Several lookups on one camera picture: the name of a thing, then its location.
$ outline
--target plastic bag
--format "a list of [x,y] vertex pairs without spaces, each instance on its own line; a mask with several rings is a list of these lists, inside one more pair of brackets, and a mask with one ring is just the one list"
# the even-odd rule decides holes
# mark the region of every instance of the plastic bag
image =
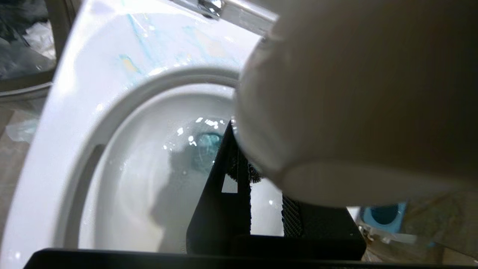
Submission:
[[54,68],[53,32],[43,0],[0,0],[0,79]]
[[12,141],[31,143],[38,126],[38,118],[20,123],[10,124],[5,127],[5,132]]

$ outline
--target chrome hinge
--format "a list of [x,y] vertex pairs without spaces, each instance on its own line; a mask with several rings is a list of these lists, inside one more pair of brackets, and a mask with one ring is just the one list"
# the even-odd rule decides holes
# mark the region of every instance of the chrome hinge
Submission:
[[206,18],[223,19],[256,34],[264,35],[278,15],[248,0],[171,0]]

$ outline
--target blue object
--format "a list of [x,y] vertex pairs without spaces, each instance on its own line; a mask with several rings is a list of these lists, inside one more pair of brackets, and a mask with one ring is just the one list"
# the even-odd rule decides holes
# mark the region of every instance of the blue object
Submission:
[[401,202],[389,206],[366,207],[363,211],[362,220],[380,230],[398,233],[402,225],[406,205],[406,202]]

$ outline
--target white ceramic toilet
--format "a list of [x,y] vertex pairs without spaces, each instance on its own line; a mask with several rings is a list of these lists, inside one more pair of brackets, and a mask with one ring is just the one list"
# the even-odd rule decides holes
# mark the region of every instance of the white ceramic toilet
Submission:
[[[232,116],[260,39],[249,30],[169,0],[86,1],[25,161],[0,267],[22,268],[48,247],[184,253],[214,159],[197,149]],[[283,234],[273,184],[253,185],[251,205],[253,234]]]

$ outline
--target toilet bowl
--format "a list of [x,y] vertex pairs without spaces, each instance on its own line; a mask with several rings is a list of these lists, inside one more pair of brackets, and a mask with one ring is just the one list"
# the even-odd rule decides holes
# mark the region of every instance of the toilet bowl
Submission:
[[[0,268],[48,247],[184,253],[214,154],[197,149],[224,132],[259,38],[167,0],[86,1],[14,194]],[[280,224],[281,193],[266,180],[258,188],[253,218]]]

